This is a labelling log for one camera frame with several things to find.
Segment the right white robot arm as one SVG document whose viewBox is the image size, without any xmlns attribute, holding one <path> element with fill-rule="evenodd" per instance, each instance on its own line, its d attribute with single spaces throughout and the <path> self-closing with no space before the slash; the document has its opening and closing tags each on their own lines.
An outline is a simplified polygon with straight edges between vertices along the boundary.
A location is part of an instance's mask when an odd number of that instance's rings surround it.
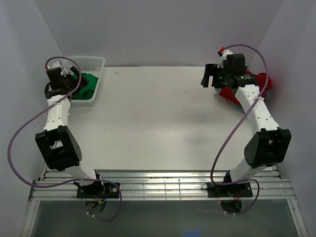
<svg viewBox="0 0 316 237">
<path fill-rule="evenodd" d="M 235 196 L 250 188 L 249 181 L 255 174 L 284 161 L 291 133 L 282 129 L 270 114 L 256 76 L 246 72 L 245 56 L 227 49 L 219 51 L 219 55 L 218 64 L 205 66 L 201 85 L 229 89 L 244 110 L 252 131 L 243 160 L 226 173 L 222 183 L 210 184 L 216 192 Z"/>
</svg>

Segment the green t shirt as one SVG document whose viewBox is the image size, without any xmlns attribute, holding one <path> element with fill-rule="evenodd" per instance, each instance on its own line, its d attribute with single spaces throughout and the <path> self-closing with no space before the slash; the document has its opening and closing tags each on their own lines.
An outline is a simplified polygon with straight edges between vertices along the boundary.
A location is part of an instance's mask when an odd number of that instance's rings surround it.
<svg viewBox="0 0 316 237">
<path fill-rule="evenodd" d="M 94 91 L 96 89 L 96 85 L 98 82 L 98 77 L 93 74 L 83 73 L 87 79 L 89 79 L 89 84 L 86 87 L 83 87 L 77 94 L 72 96 L 74 100 L 89 100 L 92 98 Z"/>
</svg>

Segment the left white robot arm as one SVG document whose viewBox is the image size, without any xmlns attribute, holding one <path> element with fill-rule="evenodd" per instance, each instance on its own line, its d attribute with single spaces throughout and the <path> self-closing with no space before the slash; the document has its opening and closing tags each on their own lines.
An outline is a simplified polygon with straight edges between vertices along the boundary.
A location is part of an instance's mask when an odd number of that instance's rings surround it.
<svg viewBox="0 0 316 237">
<path fill-rule="evenodd" d="M 76 179 L 74 184 L 82 192 L 90 197 L 100 197 L 105 186 L 94 169 L 81 166 L 81 149 L 68 128 L 71 106 L 71 96 L 68 94 L 73 91 L 73 96 L 77 96 L 80 90 L 89 85 L 89 79 L 79 74 L 76 67 L 66 69 L 60 62 L 48 66 L 46 73 L 49 83 L 44 93 L 50 109 L 43 131 L 35 135 L 36 144 L 49 169 L 66 171 Z"/>
</svg>

